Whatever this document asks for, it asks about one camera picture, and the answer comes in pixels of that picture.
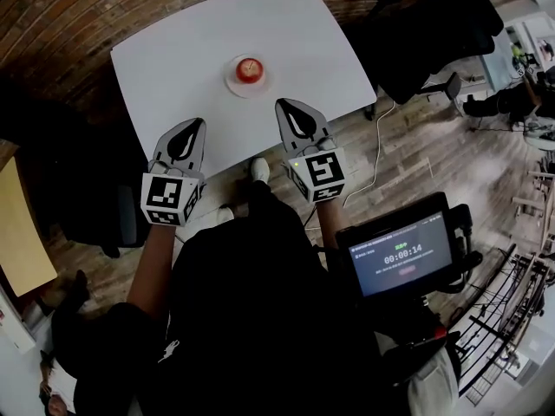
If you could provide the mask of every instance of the black and white marker cube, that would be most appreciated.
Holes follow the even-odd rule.
[[[289,160],[290,177],[309,202],[339,196],[345,187],[347,161],[342,148]]]
[[[140,208],[151,224],[184,226],[199,201],[199,185],[198,179],[145,173]]]

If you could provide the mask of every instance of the touchscreen display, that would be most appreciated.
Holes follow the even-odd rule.
[[[362,295],[371,296],[426,276],[451,260],[443,214],[349,248]]]

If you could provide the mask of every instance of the red apple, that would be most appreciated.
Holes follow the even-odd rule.
[[[264,67],[257,59],[243,59],[237,65],[235,74],[239,81],[243,83],[256,83],[262,78]]]

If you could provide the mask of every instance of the chair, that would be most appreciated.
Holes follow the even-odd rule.
[[[140,210],[147,159],[132,127],[89,125],[72,108],[29,98],[9,81],[0,137],[16,143],[22,178],[43,235],[58,223],[65,237],[99,245],[107,256],[140,247],[150,225]]]
[[[443,92],[448,97],[449,100],[453,100],[460,92],[460,85],[462,81],[457,73],[452,73],[449,80],[445,83],[440,83],[439,85],[432,85],[430,87],[424,87],[416,91],[417,94],[430,94]]]
[[[376,12],[343,31],[374,89],[382,87],[398,104],[421,94],[430,75],[450,62],[491,54],[492,37],[503,30],[489,0],[419,0],[391,16],[377,18]]]

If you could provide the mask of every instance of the white cable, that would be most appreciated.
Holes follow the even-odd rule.
[[[345,198],[345,200],[343,201],[343,208],[345,207],[345,205],[347,204],[347,202],[349,201],[349,199],[354,196],[355,194],[358,194],[359,192],[363,192],[364,190],[369,189],[371,186],[374,185],[375,183],[375,178],[378,175],[378,159],[380,158],[380,151],[382,150],[382,141],[380,139],[380,120],[383,119],[386,115],[388,115],[389,113],[391,113],[391,111],[393,111],[395,109],[395,107],[397,106],[397,104],[395,103],[395,101],[393,101],[393,106],[384,114],[382,114],[378,120],[375,123],[375,130],[377,132],[377,140],[378,140],[378,153],[375,156],[375,164],[374,164],[374,179],[372,180],[372,183],[370,183],[369,185],[364,186],[363,188],[360,188],[354,192],[352,192],[351,194],[349,194],[349,196],[347,196]],[[317,226],[316,228],[305,228],[306,231],[315,231],[315,230],[319,230],[320,227]]]

